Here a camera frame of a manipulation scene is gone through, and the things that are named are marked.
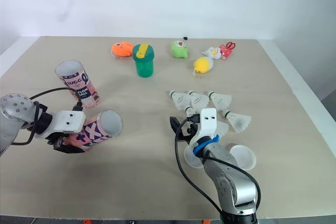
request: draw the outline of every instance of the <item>pink printed cup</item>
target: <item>pink printed cup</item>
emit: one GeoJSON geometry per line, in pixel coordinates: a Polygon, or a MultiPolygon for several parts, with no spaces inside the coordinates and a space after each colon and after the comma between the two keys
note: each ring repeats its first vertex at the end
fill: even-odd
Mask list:
{"type": "Polygon", "coordinates": [[[73,145],[85,150],[122,132],[121,116],[114,110],[105,110],[90,118],[80,133],[63,139],[64,145],[73,145]]]}
{"type": "Polygon", "coordinates": [[[76,60],[63,61],[55,68],[55,73],[66,86],[78,91],[85,109],[99,104],[100,97],[82,63],[76,60]]]}

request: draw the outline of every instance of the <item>green cup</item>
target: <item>green cup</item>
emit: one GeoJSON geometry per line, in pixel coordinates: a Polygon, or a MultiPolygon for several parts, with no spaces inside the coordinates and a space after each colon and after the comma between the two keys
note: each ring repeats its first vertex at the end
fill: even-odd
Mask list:
{"type": "Polygon", "coordinates": [[[148,44],[138,44],[133,47],[132,58],[135,61],[136,72],[141,77],[149,77],[154,72],[154,50],[148,44]]]}

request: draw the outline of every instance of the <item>green toy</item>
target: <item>green toy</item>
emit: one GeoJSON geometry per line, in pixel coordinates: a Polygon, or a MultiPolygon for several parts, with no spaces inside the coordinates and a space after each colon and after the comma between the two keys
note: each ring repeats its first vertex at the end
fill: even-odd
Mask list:
{"type": "Polygon", "coordinates": [[[182,41],[174,41],[171,45],[171,52],[175,58],[188,58],[188,46],[182,41]]]}

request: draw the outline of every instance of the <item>wooden table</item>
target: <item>wooden table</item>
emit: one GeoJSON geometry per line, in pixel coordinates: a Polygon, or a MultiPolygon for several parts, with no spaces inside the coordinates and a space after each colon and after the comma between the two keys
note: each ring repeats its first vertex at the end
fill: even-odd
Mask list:
{"type": "MultiPolygon", "coordinates": [[[[256,40],[236,40],[226,61],[201,78],[193,62],[210,46],[228,40],[189,39],[190,58],[170,55],[173,39],[40,37],[1,77],[1,96],[28,96],[62,87],[54,73],[61,61],[76,59],[101,95],[105,109],[122,116],[120,136],[84,154],[53,151],[45,140],[11,146],[0,159],[1,215],[76,219],[218,219],[218,213],[180,174],[174,156],[169,116],[177,111],[169,90],[231,94],[230,109],[252,116],[241,134],[227,133],[221,143],[244,144],[257,157],[250,173],[258,180],[262,200],[259,218],[336,214],[336,159],[291,88],[256,40]],[[137,76],[133,59],[115,59],[110,47],[118,41],[146,42],[155,51],[154,75],[137,76]]],[[[70,109],[67,91],[38,99],[49,110],[70,109]]],[[[28,131],[20,131],[23,142],[28,131]]],[[[190,178],[217,200],[203,170],[183,160],[190,178]]]]}

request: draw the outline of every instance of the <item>orange toy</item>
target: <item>orange toy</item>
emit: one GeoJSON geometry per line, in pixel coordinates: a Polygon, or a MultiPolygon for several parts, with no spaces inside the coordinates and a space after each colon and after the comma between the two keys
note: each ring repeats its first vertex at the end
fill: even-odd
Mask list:
{"type": "Polygon", "coordinates": [[[114,53],[116,56],[119,57],[127,57],[132,55],[133,45],[129,42],[118,42],[115,43],[112,48],[111,52],[114,53]]]}

